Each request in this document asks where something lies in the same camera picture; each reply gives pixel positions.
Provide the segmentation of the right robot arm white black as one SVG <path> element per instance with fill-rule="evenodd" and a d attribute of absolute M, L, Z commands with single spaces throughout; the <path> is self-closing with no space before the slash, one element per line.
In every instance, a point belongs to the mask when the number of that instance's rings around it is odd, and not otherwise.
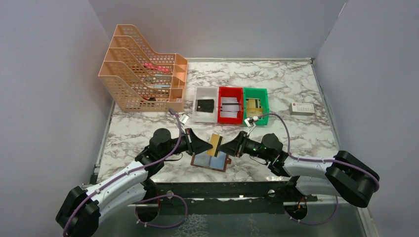
<path fill-rule="evenodd" d="M 265 160 L 273 174 L 295 178 L 295 189 L 305 196 L 338 196 L 365 208 L 379 189 L 379 175 L 351 153 L 338 151 L 330 158 L 293 158 L 283 151 L 283 143 L 274 133 L 265 134 L 257 142 L 241 131 L 217 150 L 234 157 L 247 154 Z"/>

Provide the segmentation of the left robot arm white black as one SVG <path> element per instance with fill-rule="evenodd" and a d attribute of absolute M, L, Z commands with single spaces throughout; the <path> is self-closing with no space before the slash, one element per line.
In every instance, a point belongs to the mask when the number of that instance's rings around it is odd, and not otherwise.
<path fill-rule="evenodd" d="M 99 184 L 86 189 L 76 186 L 68 192 L 55 217 L 63 236 L 92 236 L 108 216 L 144 199 L 154 185 L 150 178 L 163 168 L 165 159 L 182 152 L 192 156 L 212 148 L 190 128 L 180 131 L 178 138 L 172 138 L 166 128 L 157 129 L 149 145 L 126 168 Z"/>

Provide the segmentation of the brown leather card holder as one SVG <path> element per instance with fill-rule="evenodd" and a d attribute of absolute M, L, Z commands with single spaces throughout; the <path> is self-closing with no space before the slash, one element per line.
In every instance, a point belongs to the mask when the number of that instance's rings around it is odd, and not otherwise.
<path fill-rule="evenodd" d="M 194 155 L 190 164 L 200 168 L 225 172 L 227 165 L 230 165 L 231 162 L 231 158 L 226 153 L 219 152 L 217 156 L 210 156 L 204 152 Z"/>

